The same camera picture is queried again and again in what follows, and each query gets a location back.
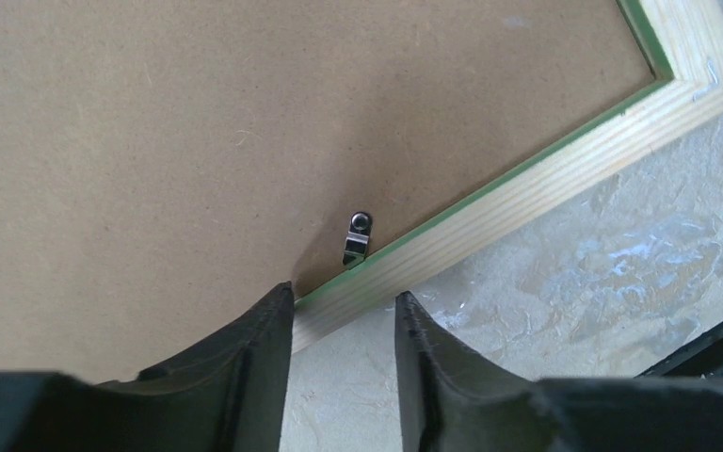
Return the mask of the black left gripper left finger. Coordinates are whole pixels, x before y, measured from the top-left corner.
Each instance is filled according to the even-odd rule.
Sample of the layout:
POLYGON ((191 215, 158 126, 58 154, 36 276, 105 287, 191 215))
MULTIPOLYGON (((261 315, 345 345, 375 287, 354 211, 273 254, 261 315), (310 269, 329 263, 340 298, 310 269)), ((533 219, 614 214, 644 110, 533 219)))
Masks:
POLYGON ((282 282, 131 381, 0 371, 0 451, 275 451, 294 313, 282 282))

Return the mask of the green wooden picture frame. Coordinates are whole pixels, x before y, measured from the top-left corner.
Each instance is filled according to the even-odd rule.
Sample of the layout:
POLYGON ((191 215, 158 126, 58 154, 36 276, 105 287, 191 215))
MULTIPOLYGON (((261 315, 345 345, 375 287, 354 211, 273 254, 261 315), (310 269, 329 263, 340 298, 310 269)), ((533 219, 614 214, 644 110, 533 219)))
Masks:
POLYGON ((716 1, 0 1, 0 370, 306 347, 722 112, 716 1))

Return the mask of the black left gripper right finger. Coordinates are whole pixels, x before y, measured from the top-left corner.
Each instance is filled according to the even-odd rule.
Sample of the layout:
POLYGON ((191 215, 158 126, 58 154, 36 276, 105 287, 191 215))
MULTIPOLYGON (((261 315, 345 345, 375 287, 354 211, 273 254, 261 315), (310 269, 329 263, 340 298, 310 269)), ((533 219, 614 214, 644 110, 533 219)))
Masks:
POLYGON ((395 300, 394 348, 407 451, 723 451, 723 379, 525 379, 410 292, 395 300))

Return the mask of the metal frame clip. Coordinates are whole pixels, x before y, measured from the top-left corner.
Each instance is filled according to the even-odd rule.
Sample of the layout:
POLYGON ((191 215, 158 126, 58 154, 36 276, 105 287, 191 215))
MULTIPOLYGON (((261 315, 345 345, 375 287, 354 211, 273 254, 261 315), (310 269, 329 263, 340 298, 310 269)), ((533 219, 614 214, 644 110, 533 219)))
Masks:
POLYGON ((356 212, 351 216, 343 250, 343 266, 349 270, 362 263, 367 256, 373 220, 366 212, 356 212))

